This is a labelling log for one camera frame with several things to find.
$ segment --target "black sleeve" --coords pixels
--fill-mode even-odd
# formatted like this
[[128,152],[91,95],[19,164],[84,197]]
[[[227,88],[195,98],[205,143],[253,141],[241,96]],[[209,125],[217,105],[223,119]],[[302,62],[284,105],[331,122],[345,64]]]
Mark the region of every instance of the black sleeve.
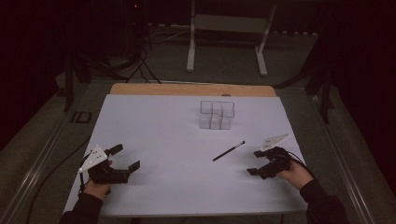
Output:
[[304,185],[300,194],[308,203],[306,210],[308,224],[349,224],[342,203],[336,196],[328,195],[318,180],[311,180]]
[[91,194],[81,193],[73,211],[65,212],[60,224],[96,224],[98,222],[102,200]]

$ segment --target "black pen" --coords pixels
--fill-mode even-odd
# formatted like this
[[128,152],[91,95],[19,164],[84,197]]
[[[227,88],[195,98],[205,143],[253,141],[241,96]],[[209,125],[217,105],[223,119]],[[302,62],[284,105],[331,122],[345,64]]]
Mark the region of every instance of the black pen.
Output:
[[215,159],[213,159],[213,161],[218,160],[219,158],[221,158],[221,157],[224,156],[225,154],[231,152],[232,150],[234,150],[234,149],[236,149],[236,148],[238,148],[238,147],[240,147],[240,146],[242,146],[242,145],[244,145],[244,144],[245,144],[245,141],[242,141],[242,142],[239,143],[238,145],[236,145],[236,146],[234,146],[234,147],[228,149],[227,151],[223,152],[221,155],[217,156]]

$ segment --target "white tabletop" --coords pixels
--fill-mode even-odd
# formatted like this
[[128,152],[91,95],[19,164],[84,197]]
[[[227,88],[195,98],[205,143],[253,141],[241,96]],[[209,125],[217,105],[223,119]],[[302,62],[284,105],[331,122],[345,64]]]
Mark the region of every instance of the white tabletop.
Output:
[[[231,130],[199,128],[201,101],[234,102]],[[253,152],[264,138],[289,134],[279,146],[302,154],[277,97],[108,95],[96,122],[88,154],[95,145],[124,150],[110,159],[113,168],[141,168],[127,184],[112,186],[101,215],[115,217],[211,216],[304,211],[299,191],[275,177],[262,180],[247,168],[267,163]],[[213,161],[222,152],[244,145]],[[78,199],[76,176],[65,211]]]

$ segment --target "human hand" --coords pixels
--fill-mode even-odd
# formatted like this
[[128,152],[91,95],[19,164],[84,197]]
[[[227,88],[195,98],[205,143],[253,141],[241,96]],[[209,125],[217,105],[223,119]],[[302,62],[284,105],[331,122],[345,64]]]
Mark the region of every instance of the human hand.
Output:
[[95,184],[92,180],[89,180],[85,186],[84,193],[91,194],[92,196],[103,200],[110,188],[110,184]]
[[276,175],[285,178],[297,190],[300,190],[305,184],[314,179],[301,164],[295,161],[290,161],[289,171],[282,171]]

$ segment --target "metal stand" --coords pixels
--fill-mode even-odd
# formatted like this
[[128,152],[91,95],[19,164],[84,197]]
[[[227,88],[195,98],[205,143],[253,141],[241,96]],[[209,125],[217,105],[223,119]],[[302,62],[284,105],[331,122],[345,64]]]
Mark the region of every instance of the metal stand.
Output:
[[243,18],[229,16],[215,16],[195,13],[195,0],[191,0],[191,25],[190,25],[190,48],[187,59],[187,71],[194,70],[195,61],[195,29],[246,32],[262,34],[262,42],[255,48],[257,63],[260,69],[260,75],[266,77],[268,75],[265,66],[262,50],[267,40],[272,20],[276,12],[276,6],[271,6],[270,13],[266,19],[262,18]]

